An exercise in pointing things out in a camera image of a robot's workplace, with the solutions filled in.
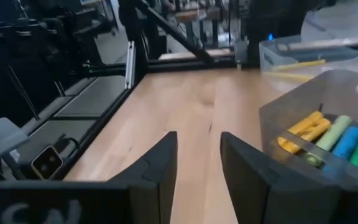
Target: small camera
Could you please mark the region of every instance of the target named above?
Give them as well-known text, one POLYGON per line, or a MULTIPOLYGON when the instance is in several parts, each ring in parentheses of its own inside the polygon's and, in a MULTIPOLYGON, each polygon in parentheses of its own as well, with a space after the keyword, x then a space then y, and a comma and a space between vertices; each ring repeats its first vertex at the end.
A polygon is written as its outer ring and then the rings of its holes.
POLYGON ((40 179, 50 179, 63 166, 63 159, 53 146, 47 146, 31 161, 31 168, 40 179))

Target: yellow stick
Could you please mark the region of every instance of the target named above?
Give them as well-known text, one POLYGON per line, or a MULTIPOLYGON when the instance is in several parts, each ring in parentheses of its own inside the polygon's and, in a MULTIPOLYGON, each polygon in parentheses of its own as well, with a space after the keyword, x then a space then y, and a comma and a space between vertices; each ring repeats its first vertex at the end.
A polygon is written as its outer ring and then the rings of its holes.
POLYGON ((291 74, 291 73, 281 73, 281 72, 264 72, 264 74, 272 76, 272 77, 280 77, 280 78, 294 78, 299 81, 307 82, 314 78, 312 75, 300 75, 300 74, 291 74))
MULTIPOLYGON (((315 126, 311 126, 308 129, 304 130, 301 134, 301 138, 306 141, 312 141, 316 139, 318 136, 323 134, 329 127, 331 126, 331 122, 326 118, 321 118, 315 126)), ((282 146, 283 149, 286 151, 295 154, 299 152, 301 149, 300 146, 296 145, 293 142, 287 142, 284 146, 282 146)))
POLYGON ((294 69, 294 68, 322 65, 324 63, 326 63, 326 61, 324 59, 315 60, 315 61, 311 61, 311 62, 299 62, 299 63, 294 63, 291 65, 279 65, 279 66, 273 67, 272 70, 273 71, 282 71, 282 70, 286 70, 286 69, 294 69))
MULTIPOLYGON (((300 135, 302 131, 314 125, 322 118, 323 118, 323 114, 320 111, 315 111, 311 113, 308 117, 302 119, 296 125, 292 126, 290 129, 288 129, 288 132, 292 134, 300 135)), ((288 140, 282 137, 278 137, 277 142, 281 147, 283 147, 288 142, 288 140)))

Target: transparent plastic bin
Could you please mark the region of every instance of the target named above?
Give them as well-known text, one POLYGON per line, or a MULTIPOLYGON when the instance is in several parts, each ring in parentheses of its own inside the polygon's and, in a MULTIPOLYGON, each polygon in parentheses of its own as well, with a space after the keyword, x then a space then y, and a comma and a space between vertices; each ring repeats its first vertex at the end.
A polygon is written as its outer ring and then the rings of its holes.
POLYGON ((303 42, 292 36, 259 44, 260 69, 273 87, 287 92, 332 69, 358 72, 358 38, 303 42))
POLYGON ((271 158, 314 180, 333 181, 344 187, 358 185, 358 167, 287 131, 318 110, 324 117, 348 115, 358 125, 358 73, 348 70, 324 72, 261 107, 262 150, 271 158), (300 156, 282 149, 277 143, 279 136, 322 158, 324 167, 328 169, 315 168, 300 156))

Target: blue chalk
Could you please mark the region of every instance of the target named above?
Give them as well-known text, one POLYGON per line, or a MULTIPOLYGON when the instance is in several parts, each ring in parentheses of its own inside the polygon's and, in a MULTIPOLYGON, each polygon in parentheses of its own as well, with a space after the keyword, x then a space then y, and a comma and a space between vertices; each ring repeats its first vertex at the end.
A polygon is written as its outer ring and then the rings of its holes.
MULTIPOLYGON (((352 153, 356 149, 358 144, 358 127, 356 126, 349 126, 343 133, 342 137, 336 144, 332 154, 335 156, 349 160, 352 156, 352 153)), ((336 178, 337 176, 341 175, 342 167, 333 167, 329 164, 323 167, 323 172, 326 177, 336 178)))
POLYGON ((333 150, 333 155, 338 156, 341 159, 349 160, 352 153, 356 149, 358 143, 358 127, 348 127, 336 147, 333 150))

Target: wooden table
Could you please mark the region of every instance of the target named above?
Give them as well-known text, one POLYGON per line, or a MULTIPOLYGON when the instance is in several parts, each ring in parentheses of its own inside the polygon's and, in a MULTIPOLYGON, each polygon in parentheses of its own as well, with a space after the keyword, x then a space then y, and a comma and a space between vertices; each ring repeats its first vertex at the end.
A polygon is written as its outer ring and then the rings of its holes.
POLYGON ((65 180, 108 180, 177 131, 171 223, 237 223, 219 154, 221 132, 260 149, 259 108, 281 94, 258 70, 147 75, 65 180))

